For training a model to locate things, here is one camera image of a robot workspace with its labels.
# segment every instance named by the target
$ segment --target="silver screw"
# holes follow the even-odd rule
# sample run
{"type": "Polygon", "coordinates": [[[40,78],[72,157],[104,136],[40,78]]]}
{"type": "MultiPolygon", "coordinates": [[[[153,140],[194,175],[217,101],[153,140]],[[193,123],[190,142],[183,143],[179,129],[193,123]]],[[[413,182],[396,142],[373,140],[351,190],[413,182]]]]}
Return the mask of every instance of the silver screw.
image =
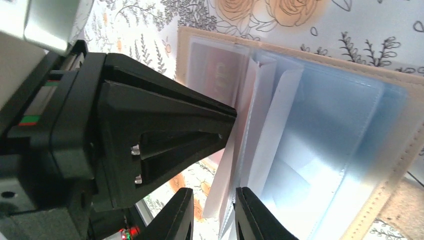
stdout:
{"type": "Polygon", "coordinates": [[[142,179],[142,175],[141,174],[135,177],[134,183],[135,184],[142,184],[143,183],[143,179],[142,179]]]}
{"type": "Polygon", "coordinates": [[[134,155],[134,156],[140,155],[140,146],[138,144],[131,147],[131,155],[134,155]]]}

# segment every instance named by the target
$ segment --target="brown fabric piece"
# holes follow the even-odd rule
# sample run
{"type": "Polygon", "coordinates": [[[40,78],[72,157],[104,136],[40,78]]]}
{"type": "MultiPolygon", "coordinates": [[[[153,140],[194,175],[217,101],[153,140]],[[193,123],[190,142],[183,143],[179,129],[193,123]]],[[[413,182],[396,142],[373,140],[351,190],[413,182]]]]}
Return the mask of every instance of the brown fabric piece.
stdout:
{"type": "Polygon", "coordinates": [[[424,188],[404,178],[378,217],[409,240],[424,239],[424,188]]]}
{"type": "Polygon", "coordinates": [[[369,189],[370,183],[375,183],[376,179],[382,179],[382,181],[373,189],[368,200],[364,203],[362,209],[358,212],[350,226],[346,229],[341,239],[360,240],[364,238],[368,229],[374,222],[374,219],[378,216],[383,206],[389,200],[389,197],[396,190],[401,179],[404,177],[411,163],[418,156],[418,153],[424,145],[424,122],[418,126],[418,129],[413,136],[405,136],[404,134],[407,129],[410,129],[412,124],[416,124],[416,122],[411,122],[411,119],[421,118],[421,113],[424,112],[424,78],[416,75],[312,54],[309,52],[289,49],[265,42],[248,40],[196,28],[180,27],[178,29],[176,81],[183,85],[186,81],[190,39],[192,37],[201,37],[227,44],[243,45],[268,50],[323,66],[329,66],[354,74],[378,79],[385,83],[401,86],[408,91],[409,99],[413,99],[414,101],[409,101],[408,104],[405,105],[402,112],[402,120],[397,122],[396,126],[392,128],[392,132],[387,136],[388,140],[383,147],[384,150],[376,157],[377,159],[374,168],[370,169],[363,178],[361,188],[369,189]],[[400,143],[406,143],[403,152],[399,153],[391,151],[391,149],[395,149],[399,146],[400,143]],[[393,155],[399,155],[399,157],[397,159],[393,159],[393,155]]]}

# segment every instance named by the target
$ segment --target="floral tablecloth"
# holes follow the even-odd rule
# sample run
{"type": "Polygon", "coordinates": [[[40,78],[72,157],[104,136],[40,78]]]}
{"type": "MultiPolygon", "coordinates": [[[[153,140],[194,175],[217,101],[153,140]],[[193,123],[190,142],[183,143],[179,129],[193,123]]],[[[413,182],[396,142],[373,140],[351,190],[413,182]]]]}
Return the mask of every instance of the floral tablecloth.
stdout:
{"type": "MultiPolygon", "coordinates": [[[[174,79],[178,26],[424,76],[424,1],[96,0],[84,28],[90,52],[122,53],[174,79]]],[[[144,200],[155,216],[181,187],[194,190],[194,239],[217,239],[202,218],[215,165],[200,161],[144,200]]],[[[366,240],[406,239],[376,219],[366,240]]]]}

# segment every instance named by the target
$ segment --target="wallet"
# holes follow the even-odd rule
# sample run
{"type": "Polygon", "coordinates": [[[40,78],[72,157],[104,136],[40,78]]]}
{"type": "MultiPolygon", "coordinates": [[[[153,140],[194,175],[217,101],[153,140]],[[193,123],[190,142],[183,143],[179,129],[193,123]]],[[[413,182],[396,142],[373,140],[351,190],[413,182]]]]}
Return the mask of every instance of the wallet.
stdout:
{"type": "Polygon", "coordinates": [[[176,64],[176,81],[237,110],[203,211],[220,238],[236,187],[300,240],[362,239],[377,217],[424,235],[422,189],[404,179],[424,145],[423,77],[190,27],[176,64]]]}

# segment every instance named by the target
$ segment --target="green stripe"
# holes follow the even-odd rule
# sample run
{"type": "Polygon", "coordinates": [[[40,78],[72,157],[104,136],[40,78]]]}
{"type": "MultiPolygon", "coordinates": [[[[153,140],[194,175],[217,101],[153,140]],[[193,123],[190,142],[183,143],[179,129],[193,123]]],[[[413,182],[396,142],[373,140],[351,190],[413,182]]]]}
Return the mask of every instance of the green stripe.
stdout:
{"type": "Polygon", "coordinates": [[[59,82],[58,81],[47,81],[44,86],[46,87],[54,87],[54,86],[59,86],[59,82]]]}
{"type": "Polygon", "coordinates": [[[20,121],[21,124],[27,124],[27,123],[36,123],[40,119],[40,115],[28,115],[24,116],[22,120],[20,121]]]}

